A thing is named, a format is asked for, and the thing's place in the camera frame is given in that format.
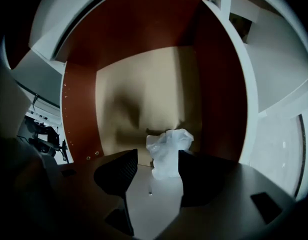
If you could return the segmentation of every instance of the crumpled plastic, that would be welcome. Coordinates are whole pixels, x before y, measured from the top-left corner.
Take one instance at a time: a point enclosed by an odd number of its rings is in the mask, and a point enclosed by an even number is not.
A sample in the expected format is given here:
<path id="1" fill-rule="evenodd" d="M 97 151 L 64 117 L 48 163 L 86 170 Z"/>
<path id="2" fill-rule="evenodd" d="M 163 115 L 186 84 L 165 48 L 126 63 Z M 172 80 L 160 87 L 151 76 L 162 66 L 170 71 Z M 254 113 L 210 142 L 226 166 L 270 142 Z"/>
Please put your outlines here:
<path id="1" fill-rule="evenodd" d="M 179 150 L 187 151 L 193 140 L 193 135 L 185 129 L 168 130 L 160 136 L 148 135 L 146 148 L 153 158 L 153 177 L 157 180 L 180 177 Z"/>

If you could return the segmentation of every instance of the cable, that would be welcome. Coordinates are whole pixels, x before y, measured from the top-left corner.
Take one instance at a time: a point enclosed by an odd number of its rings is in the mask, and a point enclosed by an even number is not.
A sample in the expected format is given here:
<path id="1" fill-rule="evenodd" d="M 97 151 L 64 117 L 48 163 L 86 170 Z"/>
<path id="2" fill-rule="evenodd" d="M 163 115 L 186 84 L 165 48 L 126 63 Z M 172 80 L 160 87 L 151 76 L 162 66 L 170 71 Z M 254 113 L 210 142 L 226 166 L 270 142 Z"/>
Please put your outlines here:
<path id="1" fill-rule="evenodd" d="M 20 136 L 20 135 L 16 135 L 16 136 L 19 137 L 20 139 L 25 139 L 27 141 L 27 143 L 30 144 L 27 138 Z"/>
<path id="2" fill-rule="evenodd" d="M 34 109 L 34 112 L 36 112 L 36 111 L 35 111 L 34 104 L 35 104 L 35 102 L 37 101 L 38 97 L 39 97 L 39 95 L 36 94 L 36 96 L 35 96 L 35 98 L 34 98 L 34 100 L 33 100 L 33 102 L 32 102 L 32 107 L 33 107 L 33 109 Z"/>

